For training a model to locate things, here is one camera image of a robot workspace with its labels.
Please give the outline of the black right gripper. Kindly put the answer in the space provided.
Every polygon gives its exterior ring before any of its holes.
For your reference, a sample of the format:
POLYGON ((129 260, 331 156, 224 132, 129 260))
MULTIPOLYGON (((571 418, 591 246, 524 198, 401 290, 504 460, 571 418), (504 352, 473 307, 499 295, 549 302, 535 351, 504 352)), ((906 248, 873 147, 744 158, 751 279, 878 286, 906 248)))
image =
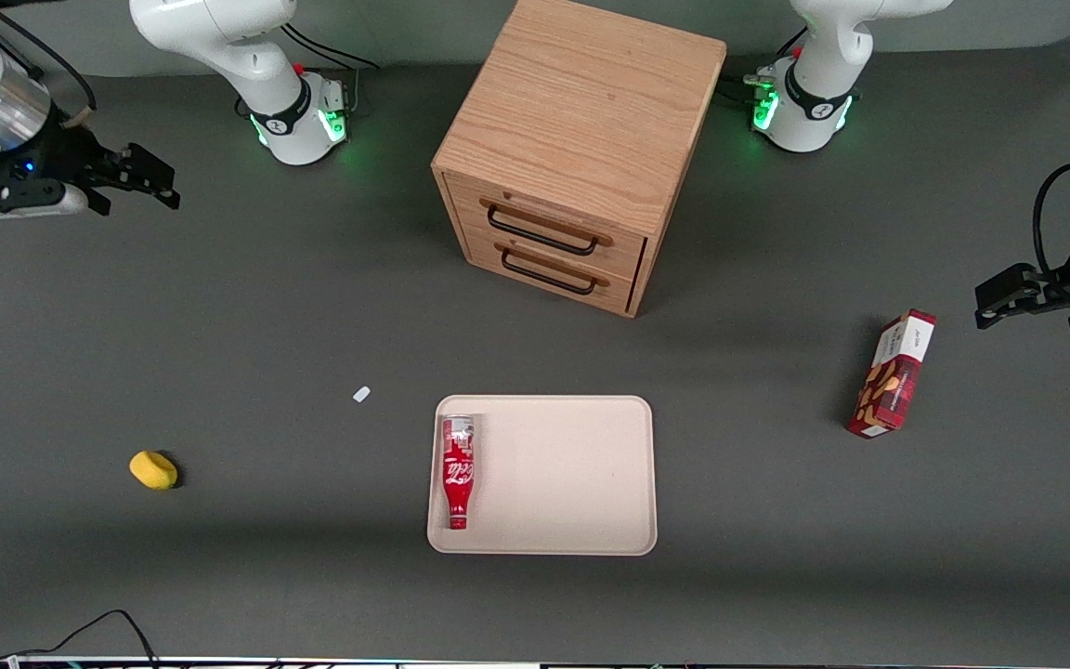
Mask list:
POLYGON ((85 199, 86 207, 109 216, 111 199, 102 191, 139 191, 178 209, 175 169, 160 157, 129 143, 122 153, 102 147, 85 125, 65 127, 67 115, 52 110, 33 138, 0 155, 0 202, 54 200, 56 194, 85 199))

